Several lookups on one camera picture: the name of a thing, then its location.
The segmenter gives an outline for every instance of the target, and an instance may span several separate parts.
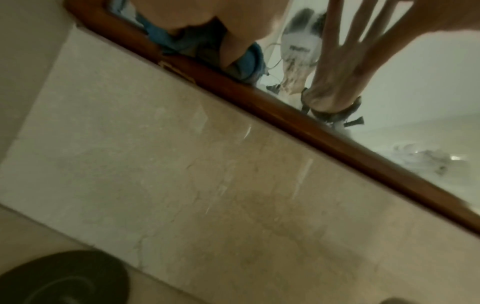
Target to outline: blue cloth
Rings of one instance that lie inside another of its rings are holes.
[[[183,54],[200,59],[218,71],[247,84],[255,84],[265,74],[264,55],[257,43],[252,44],[247,52],[226,70],[220,70],[219,49],[227,30],[217,19],[202,26],[184,29],[180,38],[172,37],[166,30],[154,26],[140,14],[137,14],[136,20],[143,25],[148,38],[162,46],[164,54]]]

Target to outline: marble wall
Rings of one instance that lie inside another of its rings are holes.
[[[80,30],[0,202],[214,304],[480,296],[474,236]]]

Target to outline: mirror frame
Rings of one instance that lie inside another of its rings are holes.
[[[173,72],[291,135],[413,203],[480,236],[480,216],[453,194],[340,136],[262,90],[244,85],[180,55],[164,56],[145,32],[108,10],[110,0],[64,0],[81,27]]]

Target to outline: black circular object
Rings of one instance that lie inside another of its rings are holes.
[[[0,303],[126,304],[129,275],[122,262],[100,251],[41,257],[0,275]]]

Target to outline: person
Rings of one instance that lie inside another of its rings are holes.
[[[182,28],[218,18],[226,27],[220,65],[241,57],[256,40],[280,26],[289,0],[131,0],[150,22],[177,35]],[[410,9],[385,32],[399,2]],[[339,44],[344,0],[329,0],[321,56],[302,101],[336,113],[350,107],[375,72],[417,37],[438,31],[480,30],[478,0],[386,0],[364,39],[378,0],[362,0],[343,45]]]

